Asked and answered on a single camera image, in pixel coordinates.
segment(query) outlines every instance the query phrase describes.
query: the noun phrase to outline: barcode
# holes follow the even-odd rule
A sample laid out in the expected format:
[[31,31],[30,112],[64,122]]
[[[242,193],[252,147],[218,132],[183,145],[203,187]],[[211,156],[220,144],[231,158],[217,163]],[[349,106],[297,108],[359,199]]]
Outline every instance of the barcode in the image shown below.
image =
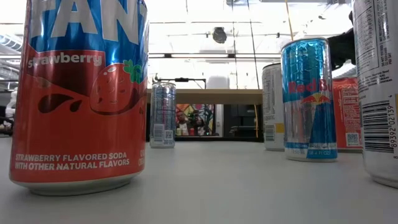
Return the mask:
[[154,124],[154,142],[162,142],[164,139],[164,124]]
[[266,141],[275,141],[274,125],[266,125]]
[[380,101],[362,106],[363,128],[366,151],[394,153],[390,145],[388,113],[390,102]]
[[358,133],[346,133],[347,146],[360,146]]
[[174,139],[174,135],[173,135],[173,131],[172,130],[167,130],[164,131],[164,139],[165,140],[173,140]]

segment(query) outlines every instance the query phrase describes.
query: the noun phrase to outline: red bull logo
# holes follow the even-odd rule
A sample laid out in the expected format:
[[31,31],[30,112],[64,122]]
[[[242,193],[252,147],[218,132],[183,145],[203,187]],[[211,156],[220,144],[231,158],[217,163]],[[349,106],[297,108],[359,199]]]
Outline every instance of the red bull logo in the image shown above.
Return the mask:
[[302,99],[301,104],[304,103],[311,103],[312,105],[316,106],[322,103],[330,103],[330,98],[321,93],[314,93],[311,96]]
[[324,79],[317,80],[315,78],[312,79],[312,82],[308,85],[297,84],[297,82],[289,82],[289,94],[292,93],[304,93],[305,91],[314,92],[314,91],[330,91],[333,89],[331,87],[331,82],[328,83]]

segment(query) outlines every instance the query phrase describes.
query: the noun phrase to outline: yellow sticker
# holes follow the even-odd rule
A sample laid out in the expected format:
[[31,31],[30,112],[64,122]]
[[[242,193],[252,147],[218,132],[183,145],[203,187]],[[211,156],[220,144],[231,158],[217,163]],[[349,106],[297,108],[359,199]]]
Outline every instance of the yellow sticker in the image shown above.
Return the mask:
[[398,94],[396,94],[396,107],[395,110],[398,108]]
[[285,126],[283,123],[275,124],[276,133],[285,133]]

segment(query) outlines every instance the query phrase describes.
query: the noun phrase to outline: red can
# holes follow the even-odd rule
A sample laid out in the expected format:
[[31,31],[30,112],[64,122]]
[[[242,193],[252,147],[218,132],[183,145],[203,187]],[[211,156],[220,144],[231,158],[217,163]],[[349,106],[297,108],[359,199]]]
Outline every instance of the red can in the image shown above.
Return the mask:
[[27,1],[14,183],[87,194],[144,169],[146,14],[143,0]]
[[195,136],[195,128],[190,128],[189,129],[189,135]]
[[333,79],[336,137],[339,151],[362,152],[361,111],[356,78]]

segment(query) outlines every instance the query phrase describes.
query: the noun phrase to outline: can lid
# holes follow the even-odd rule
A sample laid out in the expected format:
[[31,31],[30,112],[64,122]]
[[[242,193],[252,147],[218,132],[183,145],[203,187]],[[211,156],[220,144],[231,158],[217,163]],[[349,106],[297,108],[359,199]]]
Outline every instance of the can lid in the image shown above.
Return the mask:
[[356,77],[336,77],[333,81],[347,80],[347,79],[357,79]]
[[273,63],[273,64],[270,64],[270,65],[266,65],[266,66],[264,66],[264,68],[262,68],[262,69],[264,70],[264,69],[266,69],[267,67],[271,67],[271,66],[273,66],[273,65],[280,65],[280,63]]
[[290,44],[293,44],[293,43],[296,43],[296,42],[300,42],[300,41],[303,41],[303,40],[324,40],[324,41],[326,41],[326,42],[329,43],[329,40],[326,39],[326,38],[324,38],[324,37],[306,37],[306,38],[301,38],[301,39],[298,39],[298,40],[290,41],[289,43],[285,44],[285,45],[282,47],[282,50],[283,50],[285,47],[289,46]]
[[175,86],[175,84],[172,83],[172,82],[154,82],[154,83],[152,83],[152,86],[155,85],[155,84],[168,84],[168,85],[173,85],[173,86]]

